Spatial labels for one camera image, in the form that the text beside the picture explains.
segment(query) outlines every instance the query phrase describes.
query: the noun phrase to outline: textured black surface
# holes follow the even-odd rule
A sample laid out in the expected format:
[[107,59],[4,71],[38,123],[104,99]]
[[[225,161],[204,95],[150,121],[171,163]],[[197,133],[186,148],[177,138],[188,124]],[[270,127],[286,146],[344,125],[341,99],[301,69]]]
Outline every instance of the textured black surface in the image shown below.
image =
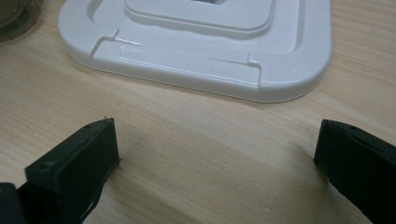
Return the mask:
[[354,126],[323,120],[315,164],[374,223],[396,223],[396,147]]

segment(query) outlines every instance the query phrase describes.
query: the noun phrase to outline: black plastic clip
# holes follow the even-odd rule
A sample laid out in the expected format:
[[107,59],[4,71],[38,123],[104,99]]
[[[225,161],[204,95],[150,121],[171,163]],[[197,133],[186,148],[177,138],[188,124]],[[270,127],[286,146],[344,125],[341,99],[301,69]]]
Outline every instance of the black plastic clip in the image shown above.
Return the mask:
[[396,147],[355,126],[325,119],[315,164],[372,222],[396,223]]
[[80,224],[119,164],[114,119],[88,124],[29,165],[18,190],[0,184],[0,223]]

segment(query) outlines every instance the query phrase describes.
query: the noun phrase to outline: plastic tray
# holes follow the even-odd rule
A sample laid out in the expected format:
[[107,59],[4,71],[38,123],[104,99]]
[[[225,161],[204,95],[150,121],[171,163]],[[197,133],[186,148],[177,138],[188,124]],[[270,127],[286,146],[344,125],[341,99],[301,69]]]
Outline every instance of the plastic tray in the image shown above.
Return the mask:
[[78,62],[257,102],[312,90],[332,54],[330,0],[67,0]]

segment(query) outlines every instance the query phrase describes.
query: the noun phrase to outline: white plastic stand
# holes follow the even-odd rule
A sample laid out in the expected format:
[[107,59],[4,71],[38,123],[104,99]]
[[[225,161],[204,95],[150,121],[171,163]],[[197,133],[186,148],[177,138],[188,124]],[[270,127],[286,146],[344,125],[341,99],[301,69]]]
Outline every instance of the white plastic stand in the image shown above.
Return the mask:
[[67,0],[59,30],[91,68],[257,102],[312,90],[331,0]]

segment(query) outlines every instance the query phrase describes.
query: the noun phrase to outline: wood grain surface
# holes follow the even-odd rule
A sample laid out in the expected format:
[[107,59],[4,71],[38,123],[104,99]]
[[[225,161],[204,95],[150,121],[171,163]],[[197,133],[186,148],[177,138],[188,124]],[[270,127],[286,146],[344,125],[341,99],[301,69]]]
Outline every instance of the wood grain surface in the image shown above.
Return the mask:
[[370,223],[313,156],[322,119],[396,145],[396,1],[333,0],[330,66],[281,104],[85,67],[58,33],[63,3],[0,45],[0,181],[19,187],[24,167],[113,117],[122,161],[84,223]]

